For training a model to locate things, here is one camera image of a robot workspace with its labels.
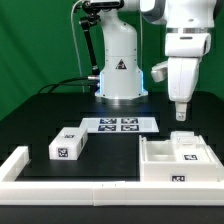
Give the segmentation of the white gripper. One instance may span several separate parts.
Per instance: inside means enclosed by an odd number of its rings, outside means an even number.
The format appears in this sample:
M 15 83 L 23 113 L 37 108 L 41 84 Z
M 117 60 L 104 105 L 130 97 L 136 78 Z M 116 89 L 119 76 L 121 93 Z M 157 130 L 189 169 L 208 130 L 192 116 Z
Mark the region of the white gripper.
M 191 100 L 199 75 L 200 58 L 168 59 L 168 94 L 175 101 L 176 120 L 185 121 L 187 102 Z

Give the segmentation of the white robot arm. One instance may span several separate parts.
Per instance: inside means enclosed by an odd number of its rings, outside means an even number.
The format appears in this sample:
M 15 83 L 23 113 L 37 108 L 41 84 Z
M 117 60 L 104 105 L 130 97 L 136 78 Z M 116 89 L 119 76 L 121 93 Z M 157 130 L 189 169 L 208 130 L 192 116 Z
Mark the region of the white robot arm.
M 152 24 L 166 26 L 165 55 L 168 60 L 152 68 L 152 77 L 168 81 L 169 99 L 175 103 L 176 119 L 184 121 L 187 103 L 197 84 L 199 64 L 211 46 L 209 30 L 224 0 L 98 0 L 123 3 L 124 11 L 138 10 Z M 137 65 L 136 31 L 118 19 L 115 9 L 102 12 L 105 67 L 98 95 L 104 99 L 134 99 L 144 93 Z

